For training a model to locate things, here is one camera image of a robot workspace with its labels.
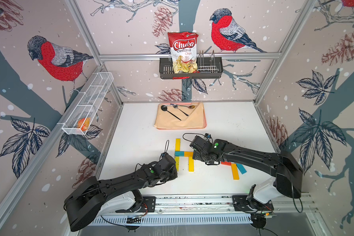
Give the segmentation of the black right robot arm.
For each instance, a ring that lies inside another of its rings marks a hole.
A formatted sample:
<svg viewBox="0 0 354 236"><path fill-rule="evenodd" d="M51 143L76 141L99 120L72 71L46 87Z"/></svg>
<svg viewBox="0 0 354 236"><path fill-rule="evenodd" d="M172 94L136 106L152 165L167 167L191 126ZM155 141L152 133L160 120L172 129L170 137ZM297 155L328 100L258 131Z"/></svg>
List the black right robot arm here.
<svg viewBox="0 0 354 236"><path fill-rule="evenodd" d="M251 208L255 204L267 204L270 200L285 196L300 199L303 169L289 152L268 153L237 146L225 140L195 136L190 142L193 159L206 165L220 162L241 164L270 175L262 184L254 184L246 201Z"/></svg>

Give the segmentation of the teal short block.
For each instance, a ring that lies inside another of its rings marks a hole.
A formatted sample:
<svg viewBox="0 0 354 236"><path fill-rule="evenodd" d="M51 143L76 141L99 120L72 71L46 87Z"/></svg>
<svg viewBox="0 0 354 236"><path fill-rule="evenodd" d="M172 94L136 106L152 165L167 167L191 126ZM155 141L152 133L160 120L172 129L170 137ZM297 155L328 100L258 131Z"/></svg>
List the teal short block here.
<svg viewBox="0 0 354 236"><path fill-rule="evenodd" d="M185 157L185 152L184 151L175 151L175 157Z"/></svg>

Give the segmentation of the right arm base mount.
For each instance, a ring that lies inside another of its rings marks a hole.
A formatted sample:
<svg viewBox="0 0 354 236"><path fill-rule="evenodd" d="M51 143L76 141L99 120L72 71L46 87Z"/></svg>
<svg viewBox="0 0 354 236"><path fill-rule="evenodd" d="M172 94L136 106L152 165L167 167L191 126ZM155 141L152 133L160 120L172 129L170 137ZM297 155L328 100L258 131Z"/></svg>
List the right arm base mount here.
<svg viewBox="0 0 354 236"><path fill-rule="evenodd" d="M262 212L264 210L269 210L269 211L274 210L271 200L269 200L267 203L264 204L264 203L257 201L254 198L255 187L256 187L256 185L254 184L251 187L248 195L241 194L241 195L233 195L232 196L232 203L233 203L233 207L234 207L235 211L242 211L245 213L253 214L253 213L257 213L257 212Z"/></svg>

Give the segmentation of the small orange yellow block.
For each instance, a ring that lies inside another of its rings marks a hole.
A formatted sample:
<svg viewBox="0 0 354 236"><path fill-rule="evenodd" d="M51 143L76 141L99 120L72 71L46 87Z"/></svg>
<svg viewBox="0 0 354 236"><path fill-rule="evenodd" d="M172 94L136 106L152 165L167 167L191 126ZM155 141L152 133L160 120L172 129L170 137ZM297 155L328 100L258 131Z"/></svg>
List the small orange yellow block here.
<svg viewBox="0 0 354 236"><path fill-rule="evenodd" d="M184 156L185 156L185 157L192 157L193 154L194 154L194 152L190 152L190 151L185 151L185 152L184 152Z"/></svg>

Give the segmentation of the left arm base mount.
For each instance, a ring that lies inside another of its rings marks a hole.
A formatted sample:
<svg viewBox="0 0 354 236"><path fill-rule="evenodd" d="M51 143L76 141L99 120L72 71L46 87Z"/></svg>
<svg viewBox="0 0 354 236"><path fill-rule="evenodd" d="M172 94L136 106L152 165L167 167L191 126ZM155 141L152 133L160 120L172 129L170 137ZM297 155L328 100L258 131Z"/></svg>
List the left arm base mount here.
<svg viewBox="0 0 354 236"><path fill-rule="evenodd" d="M129 207L125 208L127 205L115 210L115 213L146 213L154 212L156 205L155 196L143 196L139 190L134 190L127 193L128 199L132 200L133 203Z"/></svg>

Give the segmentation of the yellow long block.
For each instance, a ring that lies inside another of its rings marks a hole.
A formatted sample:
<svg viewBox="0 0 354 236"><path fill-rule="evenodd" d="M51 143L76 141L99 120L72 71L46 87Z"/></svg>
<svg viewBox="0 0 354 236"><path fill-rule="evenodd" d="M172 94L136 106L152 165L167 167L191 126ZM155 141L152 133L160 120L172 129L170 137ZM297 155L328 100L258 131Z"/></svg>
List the yellow long block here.
<svg viewBox="0 0 354 236"><path fill-rule="evenodd" d="M194 172L194 159L192 156L188 158L188 171Z"/></svg>

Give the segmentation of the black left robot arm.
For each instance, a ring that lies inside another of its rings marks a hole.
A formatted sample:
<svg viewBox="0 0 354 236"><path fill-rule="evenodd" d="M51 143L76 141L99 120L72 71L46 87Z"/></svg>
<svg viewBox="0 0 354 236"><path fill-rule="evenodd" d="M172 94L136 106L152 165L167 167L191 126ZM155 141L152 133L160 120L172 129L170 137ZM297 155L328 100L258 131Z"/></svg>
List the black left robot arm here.
<svg viewBox="0 0 354 236"><path fill-rule="evenodd" d="M144 164L130 174L108 180L97 180L95 176L86 179L64 201L70 230L76 232L88 226L107 201L130 191L172 181L177 176L175 159L164 152L159 161Z"/></svg>

